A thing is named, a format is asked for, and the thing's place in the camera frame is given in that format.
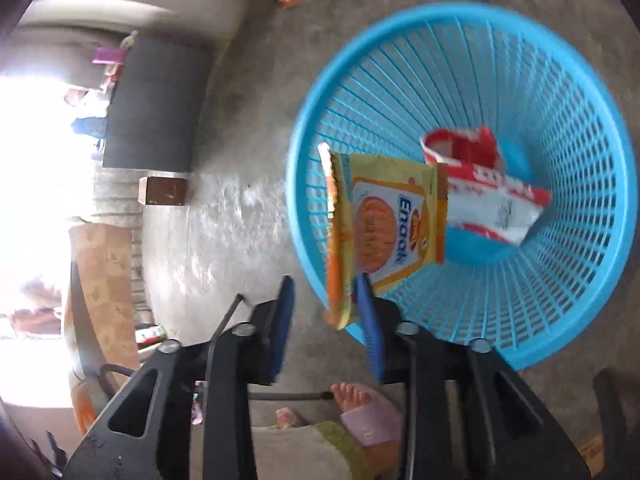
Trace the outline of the blue plastic basket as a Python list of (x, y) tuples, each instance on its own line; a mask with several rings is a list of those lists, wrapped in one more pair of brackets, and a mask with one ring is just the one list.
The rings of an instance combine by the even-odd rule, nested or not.
[(520, 14), (417, 6), (352, 40), (316, 80), (293, 130), (286, 201), (324, 298), (320, 145), (448, 165), (445, 261), (388, 298), (443, 340), (486, 339), (518, 370), (577, 337), (626, 266), (639, 182), (623, 117), (578, 52)]

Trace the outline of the red white snack bag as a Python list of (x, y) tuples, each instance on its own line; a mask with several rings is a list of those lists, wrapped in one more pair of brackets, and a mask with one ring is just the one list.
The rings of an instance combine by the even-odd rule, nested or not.
[(520, 246), (552, 194), (506, 173), (498, 141), (486, 126), (439, 128), (421, 138), (425, 161), (447, 167), (448, 217), (454, 228)]

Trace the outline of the person's foot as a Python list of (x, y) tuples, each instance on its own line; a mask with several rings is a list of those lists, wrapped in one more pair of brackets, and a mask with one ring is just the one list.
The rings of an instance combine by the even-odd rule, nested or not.
[(398, 461), (402, 415), (382, 393), (358, 384), (331, 386), (341, 410), (341, 424), (362, 448), (366, 465), (377, 476), (392, 472)]

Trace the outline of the purple bottle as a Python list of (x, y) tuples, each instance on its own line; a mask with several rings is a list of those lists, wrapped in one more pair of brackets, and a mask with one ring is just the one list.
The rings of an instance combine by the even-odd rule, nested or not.
[(92, 62), (96, 65), (122, 65), (125, 63), (127, 53), (126, 48), (97, 47)]

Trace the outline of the yellow snack packet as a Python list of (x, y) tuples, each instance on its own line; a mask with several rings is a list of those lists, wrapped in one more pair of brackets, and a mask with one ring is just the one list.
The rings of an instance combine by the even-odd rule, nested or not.
[(354, 281), (367, 274), (384, 294), (427, 264), (444, 262), (448, 167), (318, 146), (326, 177), (328, 322), (358, 318)]

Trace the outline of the grey cabinet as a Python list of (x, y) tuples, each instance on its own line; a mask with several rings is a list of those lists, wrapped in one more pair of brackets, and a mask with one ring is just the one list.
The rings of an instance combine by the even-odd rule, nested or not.
[(212, 66), (206, 50), (137, 37), (107, 109), (103, 166), (189, 172)]

